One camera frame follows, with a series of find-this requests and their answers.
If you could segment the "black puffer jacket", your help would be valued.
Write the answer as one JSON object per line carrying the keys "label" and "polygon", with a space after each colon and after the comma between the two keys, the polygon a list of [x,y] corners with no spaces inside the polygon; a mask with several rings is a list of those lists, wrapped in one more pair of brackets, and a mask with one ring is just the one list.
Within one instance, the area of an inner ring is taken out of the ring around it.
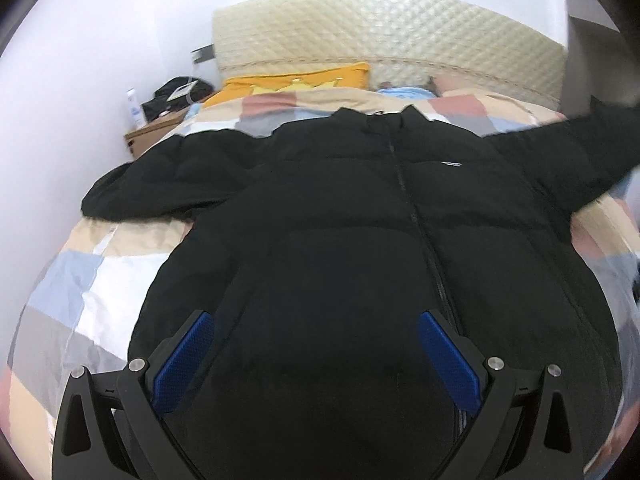
{"label": "black puffer jacket", "polygon": [[585,456],[622,395],[608,303],[572,214],[639,162],[639,112],[477,136],[414,107],[343,108],[255,139],[172,136],[93,185],[111,222],[191,222],[129,345],[215,320],[170,431],[207,479],[425,479],[462,418],[421,348],[439,312],[485,356],[558,364]]}

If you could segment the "patchwork checkered quilt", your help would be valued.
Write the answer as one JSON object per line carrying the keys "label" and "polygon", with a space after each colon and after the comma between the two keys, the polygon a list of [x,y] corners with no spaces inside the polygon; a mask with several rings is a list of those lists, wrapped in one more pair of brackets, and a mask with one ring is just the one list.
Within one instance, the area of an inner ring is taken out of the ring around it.
{"label": "patchwork checkered quilt", "polygon": [[[393,113],[406,103],[353,88],[262,94],[223,102],[181,117],[175,134],[236,129],[268,136],[285,122],[329,115],[341,107]],[[597,277],[620,335],[624,390],[614,427],[586,475],[612,468],[639,422],[639,179],[578,212],[577,251]],[[81,220],[43,269],[14,332],[1,370],[1,429],[29,474],[47,479],[56,416],[70,372],[118,370],[142,301],[169,254],[188,232],[186,222],[113,223]]]}

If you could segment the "brown cardboard box nightstand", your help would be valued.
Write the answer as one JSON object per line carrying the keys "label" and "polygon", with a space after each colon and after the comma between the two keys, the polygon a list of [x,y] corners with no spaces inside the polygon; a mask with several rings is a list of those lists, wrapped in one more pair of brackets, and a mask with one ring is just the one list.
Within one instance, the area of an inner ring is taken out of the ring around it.
{"label": "brown cardboard box nightstand", "polygon": [[131,130],[124,135],[125,142],[133,159],[138,158],[166,133],[180,125],[188,114],[188,109],[167,113],[149,122],[146,126]]}

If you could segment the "white plastic bottle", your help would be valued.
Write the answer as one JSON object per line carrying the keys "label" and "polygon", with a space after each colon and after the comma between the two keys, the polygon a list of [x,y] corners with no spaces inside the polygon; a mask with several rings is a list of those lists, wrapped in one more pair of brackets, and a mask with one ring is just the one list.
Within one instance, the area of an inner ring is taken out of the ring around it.
{"label": "white plastic bottle", "polygon": [[127,103],[130,110],[134,128],[141,129],[146,126],[146,118],[141,104],[139,103],[136,90],[130,88],[127,90]]}

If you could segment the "black bag on nightstand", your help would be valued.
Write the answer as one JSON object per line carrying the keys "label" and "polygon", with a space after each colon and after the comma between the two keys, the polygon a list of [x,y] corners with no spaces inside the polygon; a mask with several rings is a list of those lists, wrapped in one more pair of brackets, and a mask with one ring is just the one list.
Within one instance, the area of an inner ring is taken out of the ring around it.
{"label": "black bag on nightstand", "polygon": [[178,112],[213,93],[214,87],[203,79],[175,77],[158,88],[152,99],[142,104],[142,108],[146,120],[152,122],[163,113]]}

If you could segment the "light blue cloth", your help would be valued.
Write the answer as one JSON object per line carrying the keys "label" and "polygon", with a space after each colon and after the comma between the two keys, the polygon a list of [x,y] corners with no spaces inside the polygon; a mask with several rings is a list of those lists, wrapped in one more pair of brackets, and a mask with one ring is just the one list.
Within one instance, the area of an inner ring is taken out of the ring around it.
{"label": "light blue cloth", "polygon": [[381,88],[378,89],[378,94],[404,100],[430,100],[436,98],[436,94],[434,92],[421,87]]}

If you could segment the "pink pillow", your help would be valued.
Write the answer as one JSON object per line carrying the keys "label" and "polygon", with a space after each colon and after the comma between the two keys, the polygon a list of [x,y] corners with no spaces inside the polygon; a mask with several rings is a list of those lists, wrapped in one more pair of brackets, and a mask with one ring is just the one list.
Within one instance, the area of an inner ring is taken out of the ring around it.
{"label": "pink pillow", "polygon": [[487,94],[490,89],[481,87],[473,81],[450,75],[432,77],[432,83],[439,96],[461,96],[462,94]]}

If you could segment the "yellow pillow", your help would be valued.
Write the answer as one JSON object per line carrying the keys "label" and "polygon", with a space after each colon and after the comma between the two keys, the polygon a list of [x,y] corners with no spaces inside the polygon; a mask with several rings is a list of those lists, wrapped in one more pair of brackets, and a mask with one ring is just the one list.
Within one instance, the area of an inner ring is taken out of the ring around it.
{"label": "yellow pillow", "polygon": [[295,92],[326,88],[369,88],[370,65],[352,65],[310,73],[254,75],[228,78],[220,91],[210,96],[204,107],[260,94]]}

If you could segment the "cream quilted headboard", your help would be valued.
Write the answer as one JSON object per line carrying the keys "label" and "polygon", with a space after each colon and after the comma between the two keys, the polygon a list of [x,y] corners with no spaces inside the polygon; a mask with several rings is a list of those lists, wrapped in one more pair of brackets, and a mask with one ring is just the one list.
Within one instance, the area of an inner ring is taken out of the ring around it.
{"label": "cream quilted headboard", "polygon": [[213,15],[222,78],[309,73],[363,62],[378,88],[438,75],[555,110],[565,49],[460,0],[250,0]]}

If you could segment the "black wall socket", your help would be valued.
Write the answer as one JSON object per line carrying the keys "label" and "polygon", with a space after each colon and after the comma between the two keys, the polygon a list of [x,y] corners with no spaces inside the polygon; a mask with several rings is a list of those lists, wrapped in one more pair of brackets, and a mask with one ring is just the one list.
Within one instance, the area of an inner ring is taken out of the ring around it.
{"label": "black wall socket", "polygon": [[191,61],[193,64],[201,64],[211,61],[215,58],[215,47],[208,44],[191,51]]}

